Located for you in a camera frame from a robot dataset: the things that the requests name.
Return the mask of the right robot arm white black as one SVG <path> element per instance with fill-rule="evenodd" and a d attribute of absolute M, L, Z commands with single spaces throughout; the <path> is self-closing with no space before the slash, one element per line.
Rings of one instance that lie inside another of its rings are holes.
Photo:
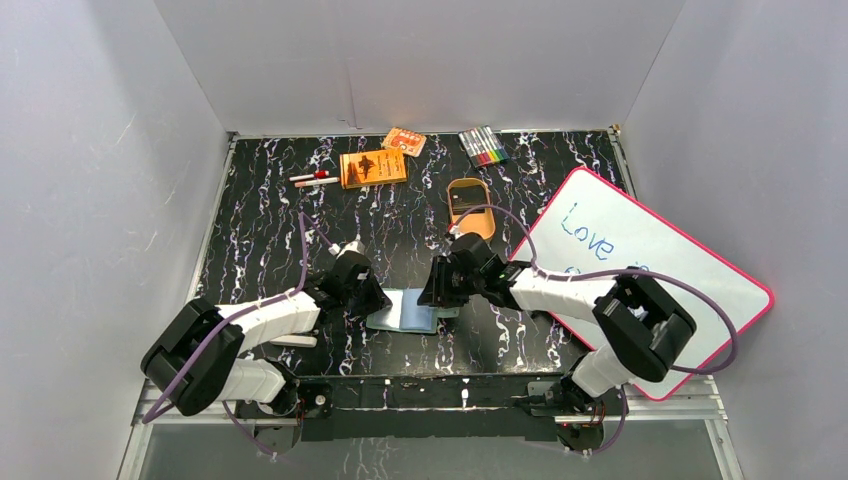
<path fill-rule="evenodd" d="M 663 380 L 696 332 L 696 323 L 646 271 L 610 279 L 562 280 L 527 261 L 505 261 L 477 234 L 456 237 L 433 258 L 417 303 L 464 306 L 480 295 L 498 308 L 547 312 L 596 324 L 605 344 L 583 355 L 556 382 L 530 385 L 518 408 L 534 417 L 601 412 L 604 395 L 637 380 Z"/>

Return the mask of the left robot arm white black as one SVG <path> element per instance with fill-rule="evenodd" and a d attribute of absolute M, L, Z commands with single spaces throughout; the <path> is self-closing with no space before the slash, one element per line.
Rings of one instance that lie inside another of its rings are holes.
<path fill-rule="evenodd" d="M 392 302 L 372 273 L 358 242 L 332 245 L 332 266 L 303 283 L 251 303 L 187 302 L 142 357 L 140 370 L 163 396 L 145 418 L 170 408 L 193 416 L 215 403 L 254 402 L 275 416 L 292 414 L 302 401 L 290 368 L 246 352 L 283 336 L 311 332 L 331 315 L 367 317 Z"/>

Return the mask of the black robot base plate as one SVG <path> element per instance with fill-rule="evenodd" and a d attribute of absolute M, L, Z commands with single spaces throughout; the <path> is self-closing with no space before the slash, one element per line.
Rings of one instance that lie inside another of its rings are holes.
<path fill-rule="evenodd" d="M 560 374 L 312 376 L 282 400 L 239 401 L 236 416 L 261 427 L 292 421 L 297 438 L 519 437 L 593 450 L 612 436 L 604 424 L 623 411 L 620 393 L 597 399 L 566 389 Z"/>

